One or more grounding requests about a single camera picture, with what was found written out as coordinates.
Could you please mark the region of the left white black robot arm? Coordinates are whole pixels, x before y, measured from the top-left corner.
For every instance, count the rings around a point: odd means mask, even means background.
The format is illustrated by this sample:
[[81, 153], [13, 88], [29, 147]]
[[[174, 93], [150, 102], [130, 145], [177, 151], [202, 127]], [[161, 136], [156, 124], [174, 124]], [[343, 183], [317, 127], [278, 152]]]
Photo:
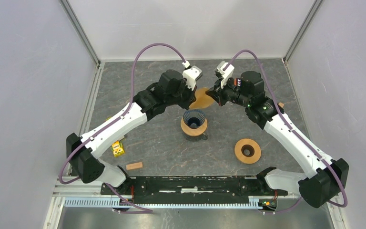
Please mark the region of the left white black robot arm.
[[182, 73], [167, 70], [159, 81], [138, 92], [131, 103], [97, 128], [82, 136], [69, 135], [67, 156], [81, 181], [108, 183], [118, 194], [126, 194], [131, 188], [130, 180], [121, 168], [101, 160], [102, 154], [128, 132], [162, 114], [168, 106], [188, 109], [196, 100], [196, 82], [201, 76], [202, 70], [195, 66]]

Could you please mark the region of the clear glass coffee server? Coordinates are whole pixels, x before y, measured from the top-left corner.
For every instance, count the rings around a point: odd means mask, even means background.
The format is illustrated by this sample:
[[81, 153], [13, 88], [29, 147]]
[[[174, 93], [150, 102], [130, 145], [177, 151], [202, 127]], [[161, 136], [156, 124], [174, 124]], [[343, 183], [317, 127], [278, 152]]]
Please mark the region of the clear glass coffee server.
[[190, 136], [188, 134], [184, 134], [186, 140], [188, 141], [192, 141], [192, 142], [195, 142], [195, 141], [200, 141], [200, 140], [208, 140], [208, 135], [207, 133], [202, 133], [200, 135], [197, 135], [197, 136]]

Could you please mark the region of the brown paper coffee filter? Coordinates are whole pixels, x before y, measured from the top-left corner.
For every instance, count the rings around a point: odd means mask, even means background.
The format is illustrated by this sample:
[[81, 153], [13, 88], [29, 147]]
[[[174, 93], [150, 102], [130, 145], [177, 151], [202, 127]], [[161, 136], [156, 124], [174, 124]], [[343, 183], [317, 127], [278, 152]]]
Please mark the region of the brown paper coffee filter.
[[215, 100], [206, 94], [208, 88], [198, 88], [194, 94], [196, 100], [189, 106], [189, 109], [204, 109], [211, 106]]

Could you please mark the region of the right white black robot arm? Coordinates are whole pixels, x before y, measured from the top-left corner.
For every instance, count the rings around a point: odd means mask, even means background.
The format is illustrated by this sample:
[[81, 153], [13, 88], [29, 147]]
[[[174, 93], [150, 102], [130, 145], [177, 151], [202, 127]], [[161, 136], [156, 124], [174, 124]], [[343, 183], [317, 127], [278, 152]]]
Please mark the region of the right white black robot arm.
[[265, 95], [264, 81], [258, 72], [246, 71], [240, 78], [215, 73], [214, 86], [206, 91], [220, 106], [227, 102], [243, 106], [248, 118], [274, 137], [300, 165], [302, 172], [287, 172], [270, 167], [259, 173], [256, 189], [263, 195], [280, 189], [300, 195], [310, 206], [319, 208], [343, 194], [349, 164], [321, 151], [298, 128], [276, 102]]

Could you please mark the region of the wooden ring dripper holder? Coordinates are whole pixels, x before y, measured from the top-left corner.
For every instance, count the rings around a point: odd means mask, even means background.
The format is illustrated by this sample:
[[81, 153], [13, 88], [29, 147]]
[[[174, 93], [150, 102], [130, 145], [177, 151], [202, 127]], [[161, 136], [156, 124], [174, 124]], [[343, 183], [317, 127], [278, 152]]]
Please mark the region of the wooden ring dripper holder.
[[182, 131], [186, 135], [191, 136], [191, 137], [197, 137], [197, 136], [200, 136], [200, 135], [205, 133], [205, 131], [208, 127], [208, 120], [205, 119], [204, 123], [201, 126], [199, 126], [198, 128], [195, 128], [195, 129], [192, 129], [189, 126], [187, 126], [183, 119], [181, 119], [180, 125], [181, 125]]

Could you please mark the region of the blue ribbed dripper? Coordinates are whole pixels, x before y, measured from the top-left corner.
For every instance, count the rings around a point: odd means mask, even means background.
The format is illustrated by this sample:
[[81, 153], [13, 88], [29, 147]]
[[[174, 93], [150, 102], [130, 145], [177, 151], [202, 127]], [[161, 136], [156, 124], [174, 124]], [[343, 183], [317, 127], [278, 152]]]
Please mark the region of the blue ribbed dripper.
[[197, 129], [205, 123], [205, 113], [200, 109], [187, 110], [183, 114], [183, 123], [191, 128]]

